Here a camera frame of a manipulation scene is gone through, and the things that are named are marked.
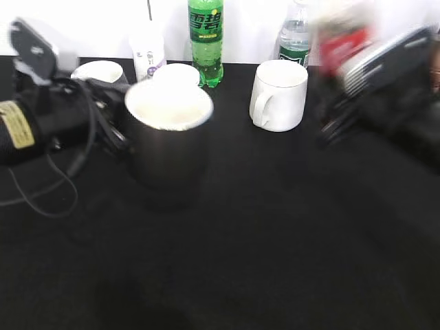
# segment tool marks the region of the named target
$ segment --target bottle label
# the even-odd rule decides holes
[[[283,46],[281,46],[279,59],[297,62],[298,64],[307,68],[309,66],[309,50],[303,50],[303,51],[288,50]]]
[[[213,10],[189,7],[190,37],[197,43],[215,43],[223,38],[223,6]]]
[[[0,119],[5,123],[15,149],[24,149],[35,144],[30,125],[15,102],[0,102]]]

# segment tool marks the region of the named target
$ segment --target plastic bottle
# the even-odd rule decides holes
[[[308,0],[292,0],[280,32],[279,59],[309,66],[310,33]]]
[[[223,0],[188,0],[192,65],[200,86],[216,87],[223,78]]]
[[[152,79],[155,71],[166,65],[164,37],[152,21],[136,23],[130,35],[137,81]]]

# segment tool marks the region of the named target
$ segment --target water bottle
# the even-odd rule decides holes
[[[279,59],[309,66],[310,33],[308,0],[292,0],[280,32]]]
[[[216,87],[223,79],[223,0],[188,0],[192,65],[200,87]]]

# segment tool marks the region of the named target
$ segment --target white mug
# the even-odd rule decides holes
[[[303,119],[307,70],[290,60],[269,60],[256,70],[250,102],[254,124],[273,132],[290,131]]]

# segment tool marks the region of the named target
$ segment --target black cable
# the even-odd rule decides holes
[[[57,188],[59,188],[64,182],[65,182],[65,178],[68,178],[68,181],[73,184],[73,182],[70,180],[70,178],[75,177],[77,174],[79,174],[79,172],[81,171],[81,169],[83,169],[87,158],[90,155],[90,152],[93,148],[95,139],[96,139],[96,132],[97,132],[97,128],[96,128],[96,116],[95,116],[95,110],[93,109],[93,105],[94,102],[91,98],[91,96],[89,95],[87,88],[86,88],[86,84],[81,81],[75,81],[69,78],[58,78],[56,79],[54,82],[59,82],[59,83],[69,83],[72,84],[74,83],[75,85],[77,85],[79,87],[79,90],[82,91],[83,96],[85,97],[87,106],[88,106],[88,110],[89,110],[89,136],[87,139],[87,144],[86,147],[84,149],[83,152],[80,153],[80,155],[76,156],[76,159],[72,162],[72,164],[69,166],[69,168],[67,169],[66,174],[63,173],[63,180],[57,181],[54,184],[52,184],[51,186],[48,186],[47,188],[44,188],[42,190],[39,190],[37,192],[34,192],[30,195],[27,194],[23,194],[24,192],[21,191],[21,189],[19,188],[17,179],[15,177],[15,174],[13,173],[13,171],[11,169],[9,169],[12,178],[16,184],[17,189],[19,189],[19,192],[22,195],[22,198],[16,198],[16,199],[11,199],[8,201],[0,201],[0,208],[2,207],[8,207],[8,206],[15,206],[18,204],[22,204],[22,203],[28,203],[35,211],[37,211],[38,213],[44,215],[45,212],[43,212],[42,210],[36,210],[36,208],[32,205],[32,203],[30,203],[29,201],[38,198],[40,196],[46,195],[48,193],[53,192],[54,190],[56,190]],[[58,173],[58,171],[61,171],[56,165],[55,163],[53,163],[52,159],[50,159],[49,157],[49,165],[51,165],[51,167]]]
[[[150,4],[150,0],[146,0],[146,4],[148,6],[148,14],[150,15],[150,21],[153,20],[153,17],[151,15],[151,4]]]
[[[37,213],[39,213],[40,215],[43,215],[44,217],[47,218],[52,218],[52,219],[57,219],[57,218],[63,218],[63,217],[68,217],[69,215],[72,214],[72,212],[75,210],[76,205],[78,203],[78,190],[75,187],[75,184],[73,183],[73,181],[62,171],[60,170],[59,167],[57,167],[57,165],[55,165],[54,161],[52,160],[52,158],[50,157],[49,154],[46,154],[47,157],[47,162],[49,163],[50,167],[57,172],[60,176],[63,177],[63,181],[66,181],[68,184],[70,184],[70,186],[72,187],[75,197],[74,197],[74,201],[72,203],[72,205],[70,206],[69,210],[64,211],[64,212],[60,212],[60,213],[48,213],[44,210],[42,210],[39,206],[37,206],[33,200],[33,198],[31,196],[29,196],[20,186],[17,177],[15,176],[14,171],[9,168],[9,173],[12,176],[12,179],[14,180],[15,186],[17,188],[17,190],[20,192],[21,196],[23,197],[23,199],[26,201],[26,203]]]

